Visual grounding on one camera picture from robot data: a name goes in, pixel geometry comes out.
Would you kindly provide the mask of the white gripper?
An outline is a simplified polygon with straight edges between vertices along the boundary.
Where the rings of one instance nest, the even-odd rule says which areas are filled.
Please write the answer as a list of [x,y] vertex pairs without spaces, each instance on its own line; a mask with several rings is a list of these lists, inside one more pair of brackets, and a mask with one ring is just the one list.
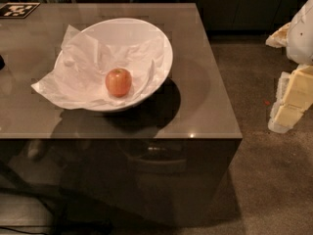
[[307,0],[301,9],[271,34],[265,44],[274,48],[287,46],[287,56],[299,65],[292,73],[283,71],[277,86],[268,128],[286,133],[313,105],[313,0]]

